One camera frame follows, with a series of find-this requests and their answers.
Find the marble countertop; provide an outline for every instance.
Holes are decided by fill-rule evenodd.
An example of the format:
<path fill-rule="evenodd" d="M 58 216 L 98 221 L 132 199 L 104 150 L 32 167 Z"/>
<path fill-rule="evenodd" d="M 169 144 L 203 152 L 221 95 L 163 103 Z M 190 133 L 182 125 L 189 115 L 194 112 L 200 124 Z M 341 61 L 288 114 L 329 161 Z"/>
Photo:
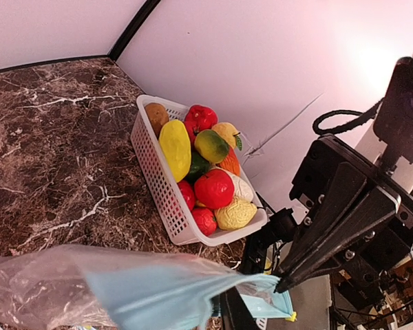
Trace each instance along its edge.
<path fill-rule="evenodd" d="M 129 141 L 140 94 L 106 58 L 0 74 L 0 255 L 76 243 L 236 265 L 243 241 L 171 244 Z"/>

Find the basket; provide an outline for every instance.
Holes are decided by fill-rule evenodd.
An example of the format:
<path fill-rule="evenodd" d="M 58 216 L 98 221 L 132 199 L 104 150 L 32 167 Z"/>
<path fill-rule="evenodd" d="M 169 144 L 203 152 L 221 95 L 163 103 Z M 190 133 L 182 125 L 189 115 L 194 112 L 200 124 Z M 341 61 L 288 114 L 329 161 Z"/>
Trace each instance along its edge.
<path fill-rule="evenodd" d="M 201 233 L 171 174 L 164 153 L 145 112 L 145 106 L 152 102 L 162 104 L 167 109 L 170 120 L 179 119 L 183 121 L 189 108 L 163 98 L 141 95 L 136 99 L 139 113 L 131 132 L 131 143 L 136 157 L 171 242 L 176 245 L 202 242 L 208 246 L 217 246 L 246 237 L 265 225 L 268 217 L 264 209 L 259 208 L 251 222 L 242 229 L 231 231 L 217 229 L 214 234 L 208 237 Z M 240 177 L 251 186 L 248 177 L 242 170 Z M 257 195 L 254 194 L 254 196 L 253 203 L 258 207 L 262 207 Z"/>

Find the white wall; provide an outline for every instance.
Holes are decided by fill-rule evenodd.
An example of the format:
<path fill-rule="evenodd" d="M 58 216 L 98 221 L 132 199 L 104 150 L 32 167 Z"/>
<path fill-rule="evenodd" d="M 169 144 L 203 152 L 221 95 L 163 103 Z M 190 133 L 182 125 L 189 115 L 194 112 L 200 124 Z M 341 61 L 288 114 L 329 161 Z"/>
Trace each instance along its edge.
<path fill-rule="evenodd" d="M 0 69 L 107 54 L 145 0 L 0 0 Z"/>
<path fill-rule="evenodd" d="M 412 52 L 413 0 L 166 0 L 118 63 L 148 94 L 209 105 L 254 144 L 324 92 L 244 166 L 281 208 L 316 138 L 312 121 L 331 109 L 368 109 L 396 60 Z M 355 145 L 364 131 L 341 137 Z"/>

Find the potato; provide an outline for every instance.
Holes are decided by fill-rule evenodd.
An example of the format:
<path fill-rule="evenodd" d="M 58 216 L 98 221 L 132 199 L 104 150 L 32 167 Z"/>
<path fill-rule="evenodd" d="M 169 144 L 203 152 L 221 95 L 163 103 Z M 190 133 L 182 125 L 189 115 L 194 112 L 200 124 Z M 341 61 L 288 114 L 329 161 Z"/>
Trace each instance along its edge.
<path fill-rule="evenodd" d="M 165 107 L 159 103 L 150 103 L 145 106 L 145 112 L 150 120 L 156 137 L 159 138 L 160 130 L 169 121 L 169 116 Z"/>

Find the red tomato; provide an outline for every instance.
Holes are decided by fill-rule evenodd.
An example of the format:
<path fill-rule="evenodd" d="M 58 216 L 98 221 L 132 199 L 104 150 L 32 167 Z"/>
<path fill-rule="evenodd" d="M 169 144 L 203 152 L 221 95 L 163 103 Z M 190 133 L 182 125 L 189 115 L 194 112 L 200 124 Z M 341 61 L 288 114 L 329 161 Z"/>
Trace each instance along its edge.
<path fill-rule="evenodd" d="M 211 236 L 218 228 L 214 214 L 208 208 L 195 208 L 191 214 L 203 235 Z"/>
<path fill-rule="evenodd" d="M 191 185 L 185 180 L 182 180 L 178 183 L 178 187 L 188 205 L 188 209 L 190 209 L 190 211 L 193 210 L 196 199 Z"/>
<path fill-rule="evenodd" d="M 196 104 L 188 111 L 185 122 L 195 122 L 196 128 L 201 132 L 216 125 L 218 123 L 218 115 L 212 109 Z"/>
<path fill-rule="evenodd" d="M 203 174 L 194 183 L 198 201 L 207 208 L 216 210 L 228 206 L 234 196 L 234 183 L 224 170 L 215 168 Z"/>

